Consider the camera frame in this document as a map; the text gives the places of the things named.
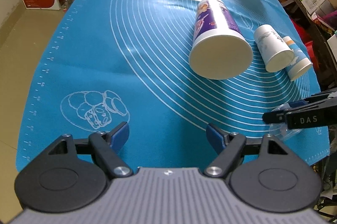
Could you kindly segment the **clear plastic cup with label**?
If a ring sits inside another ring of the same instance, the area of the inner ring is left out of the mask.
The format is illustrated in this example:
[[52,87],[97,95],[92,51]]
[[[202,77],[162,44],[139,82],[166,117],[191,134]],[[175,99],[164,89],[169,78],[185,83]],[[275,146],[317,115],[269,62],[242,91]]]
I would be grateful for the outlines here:
[[[273,111],[278,110],[287,110],[289,108],[295,108],[298,106],[303,106],[306,103],[303,101],[299,102],[289,102],[285,104],[281,104],[278,107],[274,108]],[[272,123],[269,124],[269,133],[278,137],[282,141],[286,141],[293,136],[299,134],[302,129],[289,129],[285,123]]]

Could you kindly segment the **blue white paper cup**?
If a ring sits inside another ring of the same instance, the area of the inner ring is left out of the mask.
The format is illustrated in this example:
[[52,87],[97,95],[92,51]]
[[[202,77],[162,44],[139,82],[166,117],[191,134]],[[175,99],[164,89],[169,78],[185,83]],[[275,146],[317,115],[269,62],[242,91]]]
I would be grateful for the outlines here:
[[300,47],[292,40],[291,37],[283,37],[283,41],[294,52],[294,58],[285,68],[291,82],[297,80],[312,67],[312,62],[300,49]]

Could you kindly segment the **purple tall paper cup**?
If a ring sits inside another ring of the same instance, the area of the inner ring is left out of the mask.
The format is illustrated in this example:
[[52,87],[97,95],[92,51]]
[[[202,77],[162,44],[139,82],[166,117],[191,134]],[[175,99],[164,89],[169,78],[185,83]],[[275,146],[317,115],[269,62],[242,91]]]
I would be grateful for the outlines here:
[[201,77],[225,80],[243,73],[252,63],[253,50],[221,0],[201,0],[197,7],[191,69]]

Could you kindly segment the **blue silicone baking mat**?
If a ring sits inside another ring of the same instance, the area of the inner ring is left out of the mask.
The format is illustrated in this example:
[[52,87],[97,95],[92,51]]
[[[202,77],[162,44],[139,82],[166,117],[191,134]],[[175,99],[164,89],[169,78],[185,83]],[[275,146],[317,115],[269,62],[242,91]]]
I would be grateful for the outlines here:
[[22,170],[64,133],[86,138],[121,122],[131,167],[205,168],[216,156],[209,123],[250,138],[269,131],[263,113],[320,92],[314,70],[296,81],[268,73],[254,30],[271,25],[303,43],[278,0],[222,0],[253,49],[250,67],[224,81],[189,67],[201,0],[75,0],[34,73],[19,131]]

